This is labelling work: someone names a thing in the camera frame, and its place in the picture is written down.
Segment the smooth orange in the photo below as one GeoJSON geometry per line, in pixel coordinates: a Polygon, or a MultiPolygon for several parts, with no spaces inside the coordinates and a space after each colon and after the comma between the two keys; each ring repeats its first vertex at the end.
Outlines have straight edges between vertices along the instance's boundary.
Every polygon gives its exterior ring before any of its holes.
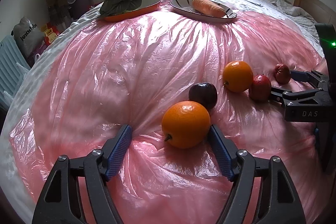
{"type": "Polygon", "coordinates": [[[210,126],[209,112],[194,101],[182,101],[171,106],[161,122],[164,142],[180,149],[192,148],[201,143],[210,126]]]}
{"type": "Polygon", "coordinates": [[[246,62],[232,61],[224,67],[222,78],[226,89],[234,93],[242,93],[252,85],[253,72],[246,62]]]}

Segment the red apple beside orange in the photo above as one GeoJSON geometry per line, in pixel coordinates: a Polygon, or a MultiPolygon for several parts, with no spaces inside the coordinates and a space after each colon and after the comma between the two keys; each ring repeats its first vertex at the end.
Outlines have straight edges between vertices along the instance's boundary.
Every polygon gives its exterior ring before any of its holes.
{"type": "Polygon", "coordinates": [[[250,99],[255,102],[265,102],[271,93],[271,82],[265,75],[257,75],[253,79],[248,93],[250,99]]]}

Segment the yellow red box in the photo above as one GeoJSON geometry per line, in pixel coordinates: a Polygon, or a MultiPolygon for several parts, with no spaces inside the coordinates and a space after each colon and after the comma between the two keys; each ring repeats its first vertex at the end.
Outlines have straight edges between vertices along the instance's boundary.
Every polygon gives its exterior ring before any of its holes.
{"type": "Polygon", "coordinates": [[[45,34],[44,42],[46,46],[51,45],[53,41],[60,35],[60,32],[56,26],[52,25],[50,22],[41,26],[40,30],[45,34]]]}

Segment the orange oval dish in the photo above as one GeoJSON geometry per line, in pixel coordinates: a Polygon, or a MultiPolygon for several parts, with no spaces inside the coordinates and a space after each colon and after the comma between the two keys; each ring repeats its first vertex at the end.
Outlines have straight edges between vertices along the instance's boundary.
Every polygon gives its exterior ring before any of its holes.
{"type": "Polygon", "coordinates": [[[105,16],[103,19],[107,22],[120,22],[126,19],[136,18],[151,12],[154,12],[159,9],[161,0],[141,0],[142,3],[138,9],[133,11],[126,11],[120,15],[105,16]]]}

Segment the striped white plate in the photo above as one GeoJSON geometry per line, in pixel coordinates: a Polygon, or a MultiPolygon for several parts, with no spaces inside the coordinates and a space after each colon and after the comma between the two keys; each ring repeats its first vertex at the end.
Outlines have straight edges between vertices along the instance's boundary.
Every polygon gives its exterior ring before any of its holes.
{"type": "Polygon", "coordinates": [[[237,18],[231,8],[211,0],[171,0],[170,5],[180,15],[208,23],[223,24],[237,18]]]}

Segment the red apple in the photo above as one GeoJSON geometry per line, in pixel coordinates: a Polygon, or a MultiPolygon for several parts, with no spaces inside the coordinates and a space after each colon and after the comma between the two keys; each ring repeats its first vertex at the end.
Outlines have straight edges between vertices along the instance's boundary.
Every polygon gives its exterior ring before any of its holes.
{"type": "Polygon", "coordinates": [[[255,102],[265,102],[271,93],[271,82],[265,75],[257,75],[253,79],[248,93],[250,99],[255,102]]]}
{"type": "Polygon", "coordinates": [[[287,65],[277,64],[274,68],[274,77],[280,85],[288,84],[291,79],[291,72],[287,65]]]}

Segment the carrot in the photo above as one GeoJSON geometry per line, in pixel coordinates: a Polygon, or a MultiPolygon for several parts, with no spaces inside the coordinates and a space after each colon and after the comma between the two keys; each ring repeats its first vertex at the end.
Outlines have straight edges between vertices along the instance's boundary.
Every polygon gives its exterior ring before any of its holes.
{"type": "Polygon", "coordinates": [[[222,18],[226,15],[226,11],[211,0],[193,0],[193,8],[202,14],[222,18]]]}

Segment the light blue suitcase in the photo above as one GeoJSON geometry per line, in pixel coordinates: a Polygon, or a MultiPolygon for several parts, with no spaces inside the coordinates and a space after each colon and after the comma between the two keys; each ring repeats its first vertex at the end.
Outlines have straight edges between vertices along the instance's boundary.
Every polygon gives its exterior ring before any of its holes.
{"type": "Polygon", "coordinates": [[[14,38],[7,35],[1,41],[1,108],[8,111],[30,67],[14,38]]]}

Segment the wooden headboard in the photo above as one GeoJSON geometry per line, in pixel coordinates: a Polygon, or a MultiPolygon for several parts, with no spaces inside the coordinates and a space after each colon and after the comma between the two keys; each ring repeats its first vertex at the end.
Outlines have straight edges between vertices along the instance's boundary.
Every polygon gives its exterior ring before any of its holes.
{"type": "Polygon", "coordinates": [[[335,11],[320,0],[294,0],[293,5],[304,9],[316,22],[335,26],[335,11]]]}

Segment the grey printed bag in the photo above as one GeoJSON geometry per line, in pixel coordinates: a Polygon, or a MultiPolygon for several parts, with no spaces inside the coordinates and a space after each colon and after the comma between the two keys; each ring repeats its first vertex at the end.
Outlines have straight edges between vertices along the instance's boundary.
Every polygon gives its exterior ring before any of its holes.
{"type": "Polygon", "coordinates": [[[45,39],[45,34],[41,32],[38,25],[26,16],[14,26],[12,36],[24,57],[29,57],[45,39]]]}

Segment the dark plum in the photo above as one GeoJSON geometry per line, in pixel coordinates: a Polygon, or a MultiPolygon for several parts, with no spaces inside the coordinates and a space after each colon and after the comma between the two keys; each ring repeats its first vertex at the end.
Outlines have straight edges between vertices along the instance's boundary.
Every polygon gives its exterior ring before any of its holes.
{"type": "Polygon", "coordinates": [[[190,87],[189,100],[198,102],[207,110],[213,109],[218,100],[216,87],[211,83],[198,83],[190,87]]]}

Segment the smooth orange back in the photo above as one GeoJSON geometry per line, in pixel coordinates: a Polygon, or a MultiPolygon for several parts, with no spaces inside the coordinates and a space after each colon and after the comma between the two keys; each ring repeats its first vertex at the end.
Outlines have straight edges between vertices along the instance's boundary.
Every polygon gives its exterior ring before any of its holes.
{"type": "Polygon", "coordinates": [[[226,89],[234,93],[242,93],[252,85],[253,72],[246,62],[232,61],[224,67],[222,78],[226,89]]]}

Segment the red apple back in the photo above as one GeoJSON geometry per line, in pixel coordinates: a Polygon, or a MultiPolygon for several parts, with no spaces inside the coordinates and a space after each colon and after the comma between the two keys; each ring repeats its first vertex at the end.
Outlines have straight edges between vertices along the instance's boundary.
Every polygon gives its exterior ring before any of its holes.
{"type": "Polygon", "coordinates": [[[287,65],[277,64],[274,68],[274,77],[280,85],[288,84],[291,79],[291,72],[287,65]]]}

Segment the green leafy vegetable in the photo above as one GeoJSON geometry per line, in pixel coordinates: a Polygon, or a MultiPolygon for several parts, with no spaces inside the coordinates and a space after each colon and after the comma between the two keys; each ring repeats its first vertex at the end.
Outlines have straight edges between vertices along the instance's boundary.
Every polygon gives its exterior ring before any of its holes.
{"type": "Polygon", "coordinates": [[[105,18],[107,16],[121,15],[128,11],[138,9],[142,0],[103,0],[100,7],[100,16],[105,18]]]}

